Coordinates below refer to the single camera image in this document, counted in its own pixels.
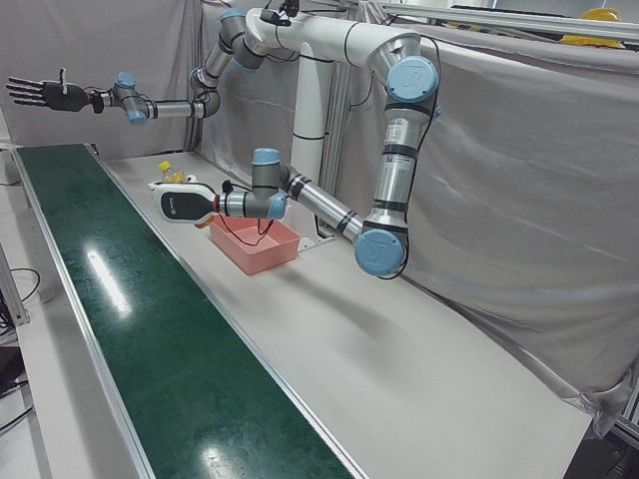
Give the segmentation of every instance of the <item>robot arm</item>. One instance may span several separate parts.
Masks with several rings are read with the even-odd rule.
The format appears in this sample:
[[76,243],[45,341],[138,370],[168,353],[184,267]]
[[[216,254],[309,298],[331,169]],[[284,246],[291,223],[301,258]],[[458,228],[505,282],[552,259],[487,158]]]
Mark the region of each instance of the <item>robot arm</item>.
[[105,107],[124,110],[129,123],[142,125],[149,119],[209,118],[220,109],[218,82],[230,61],[244,70],[256,70],[262,65],[269,47],[246,38],[246,13],[232,8],[220,17],[222,24],[218,44],[203,66],[189,77],[193,91],[190,100],[152,100],[136,90],[135,77],[119,73],[109,90],[83,89],[66,82],[66,70],[60,70],[59,81],[33,81],[10,77],[6,85],[9,95],[18,105],[48,107],[52,110],[79,112],[88,105],[100,114]]

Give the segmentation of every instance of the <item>conveyor belt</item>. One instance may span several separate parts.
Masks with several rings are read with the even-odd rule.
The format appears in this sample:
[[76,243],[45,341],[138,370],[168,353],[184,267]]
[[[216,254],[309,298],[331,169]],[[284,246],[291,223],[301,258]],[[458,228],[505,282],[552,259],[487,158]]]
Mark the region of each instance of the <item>conveyor belt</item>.
[[350,477],[85,146],[16,158],[139,471]]

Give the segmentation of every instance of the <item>pink plastic bin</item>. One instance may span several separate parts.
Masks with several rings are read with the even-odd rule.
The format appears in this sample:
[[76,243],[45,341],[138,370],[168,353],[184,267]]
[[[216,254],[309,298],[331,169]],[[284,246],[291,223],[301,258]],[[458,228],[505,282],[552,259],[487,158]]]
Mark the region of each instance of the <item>pink plastic bin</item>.
[[[248,275],[291,261],[298,256],[300,235],[278,221],[273,222],[267,236],[257,246],[241,243],[229,230],[246,242],[256,242],[260,238],[258,220],[225,217],[224,221],[228,228],[222,223],[220,216],[215,217],[211,223],[211,240]],[[269,220],[260,220],[262,231],[268,225]]]

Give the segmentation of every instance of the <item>robotic hand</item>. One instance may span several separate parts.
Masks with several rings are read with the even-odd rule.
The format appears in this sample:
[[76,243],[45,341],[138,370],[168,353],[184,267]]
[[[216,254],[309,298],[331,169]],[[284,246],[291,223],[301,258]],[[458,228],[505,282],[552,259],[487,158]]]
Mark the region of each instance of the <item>robotic hand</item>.
[[58,81],[25,80],[9,77],[6,85],[9,96],[18,105],[31,107],[49,107],[62,112],[79,112],[87,105],[93,105],[95,113],[102,113],[104,103],[101,97],[86,91],[78,85],[67,83],[66,69],[60,69]]

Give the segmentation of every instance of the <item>white table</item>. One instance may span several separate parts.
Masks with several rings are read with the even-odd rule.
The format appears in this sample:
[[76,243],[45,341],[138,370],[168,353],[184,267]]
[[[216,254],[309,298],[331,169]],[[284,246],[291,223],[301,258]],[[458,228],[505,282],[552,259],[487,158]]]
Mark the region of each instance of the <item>white table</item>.
[[123,189],[371,478],[561,478],[589,417],[407,282],[362,273],[338,239],[244,275],[206,231],[163,222],[147,183],[169,160],[219,189],[196,154],[108,163]]

